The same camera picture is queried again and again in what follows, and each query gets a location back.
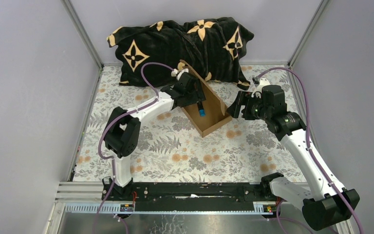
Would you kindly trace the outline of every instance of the box flap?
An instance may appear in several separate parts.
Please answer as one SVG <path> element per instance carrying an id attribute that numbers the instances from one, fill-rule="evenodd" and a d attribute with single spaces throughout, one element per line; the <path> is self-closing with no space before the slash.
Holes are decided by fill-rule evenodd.
<path id="1" fill-rule="evenodd" d="M 192 73 L 193 75 L 195 75 L 196 77 L 198 77 L 199 79 L 200 79 L 200 81 L 201 81 L 201 83 L 203 84 L 203 85 L 205 85 L 213 94 L 214 94 L 214 96 L 219 100 L 219 102 L 220 102 L 220 108 L 221 108 L 221 111 L 222 111 L 222 114 L 223 115 L 225 115 L 225 112 L 226 112 L 226 110 L 227 110 L 227 106 L 226 106 L 226 104 L 224 103 L 224 101 L 216 94 L 216 92 L 210 87 L 210 85 L 209 84 L 207 84 L 207 82 L 205 82 L 204 81 L 204 79 L 196 72 L 196 70 L 194 70 L 194 68 L 192 68 L 191 66 L 190 66 L 190 64 L 188 64 L 186 61 L 184 61 L 184 60 L 180 60 L 180 62 L 182 62 L 182 63 L 184 63 L 185 65 L 187 65 L 187 67 L 188 67 L 188 70 L 189 70 L 189 72 L 190 73 Z"/>

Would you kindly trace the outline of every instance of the floral tablecloth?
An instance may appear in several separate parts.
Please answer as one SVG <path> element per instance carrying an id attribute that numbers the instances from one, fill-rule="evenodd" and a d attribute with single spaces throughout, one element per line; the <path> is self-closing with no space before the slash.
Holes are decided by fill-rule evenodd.
<path id="1" fill-rule="evenodd" d="M 274 65 L 246 65 L 242 70 L 250 80 L 270 67 Z M 73 181 L 100 181 L 111 175 L 111 160 L 102 160 L 97 154 L 98 141 L 111 111 L 116 106 L 136 106 L 154 95 L 150 88 L 119 86 L 120 76 L 120 67 L 104 67 Z M 276 70 L 265 78 L 282 87 L 288 109 L 297 112 L 287 74 Z M 209 84 L 227 105 L 239 91 L 232 83 Z M 103 148 L 103 154 L 109 156 L 110 152 Z M 290 153 L 263 121 L 233 119 L 202 138 L 180 108 L 142 126 L 138 147 L 131 155 L 134 181 L 260 182 L 262 176 L 273 172 L 281 172 L 293 182 L 306 181 Z"/>

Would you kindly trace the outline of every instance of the gray wall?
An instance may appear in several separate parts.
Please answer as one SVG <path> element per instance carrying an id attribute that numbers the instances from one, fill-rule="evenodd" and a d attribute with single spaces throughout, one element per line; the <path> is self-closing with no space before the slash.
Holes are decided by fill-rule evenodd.
<path id="1" fill-rule="evenodd" d="M 374 233 L 374 1 L 333 1 L 294 69 L 306 84 L 319 150 L 358 191 L 356 210 Z"/>
<path id="2" fill-rule="evenodd" d="M 234 17 L 255 37 L 242 63 L 288 61 L 320 0 L 72 0 L 104 63 L 117 62 L 106 37 L 119 26 L 145 26 L 162 20 L 182 24 Z"/>
<path id="3" fill-rule="evenodd" d="M 96 77 L 59 0 L 0 0 L 0 234 L 42 233 Z"/>

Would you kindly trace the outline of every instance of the blanket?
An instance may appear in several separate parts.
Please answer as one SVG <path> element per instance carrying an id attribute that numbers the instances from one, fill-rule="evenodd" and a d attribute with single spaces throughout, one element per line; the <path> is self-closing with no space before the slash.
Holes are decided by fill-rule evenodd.
<path id="1" fill-rule="evenodd" d="M 206 81 L 234 82 L 247 90 L 250 84 L 239 59 L 246 55 L 246 44 L 253 37 L 233 18 L 219 18 L 184 25 L 168 20 L 145 27 L 119 27 L 107 42 L 110 47 L 118 46 L 115 56 L 123 62 L 120 85 L 145 87 L 140 73 L 144 63 L 160 62 L 181 69 L 182 59 Z M 144 74 L 154 87 L 175 82 L 162 66 L 147 66 Z"/>

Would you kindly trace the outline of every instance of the cardboard box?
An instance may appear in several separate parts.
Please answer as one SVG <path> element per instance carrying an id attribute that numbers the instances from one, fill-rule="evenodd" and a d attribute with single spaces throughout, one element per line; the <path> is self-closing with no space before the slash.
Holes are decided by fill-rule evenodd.
<path id="1" fill-rule="evenodd" d="M 226 112 L 227 106 L 224 101 L 213 91 L 213 89 L 204 81 L 199 74 L 185 61 L 180 60 L 188 67 L 190 74 L 200 79 L 206 100 L 203 101 L 206 116 L 201 117 L 197 104 L 183 107 L 182 110 L 190 119 L 191 123 L 197 129 L 202 137 L 209 135 L 232 120 L 232 117 Z"/>

